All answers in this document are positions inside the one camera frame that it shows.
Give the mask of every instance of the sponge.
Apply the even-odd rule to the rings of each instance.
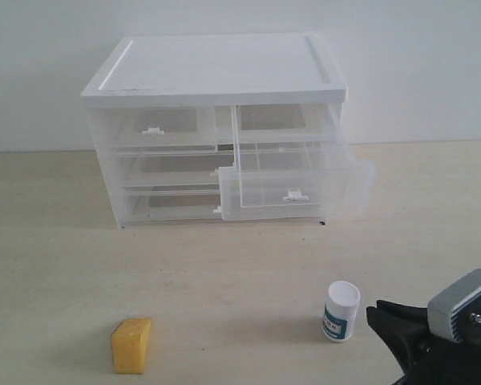
[[[112,333],[112,357],[116,373],[143,374],[151,328],[151,318],[129,318]]]

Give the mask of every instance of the white bottle cap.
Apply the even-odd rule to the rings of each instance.
[[[351,337],[360,298],[360,290],[350,282],[336,281],[329,285],[322,320],[322,329],[329,339],[344,342]]]

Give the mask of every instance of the blue label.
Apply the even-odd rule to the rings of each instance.
[[[347,321],[334,317],[325,307],[324,317],[322,318],[322,329],[331,338],[344,339],[346,337]]]

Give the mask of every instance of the table surface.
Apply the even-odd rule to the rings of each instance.
[[[481,267],[481,142],[355,146],[378,174],[359,217],[115,228],[93,152],[0,154],[0,383],[390,384],[377,299],[425,306]],[[321,332],[329,283],[362,292]],[[110,334],[149,316],[144,375]]]

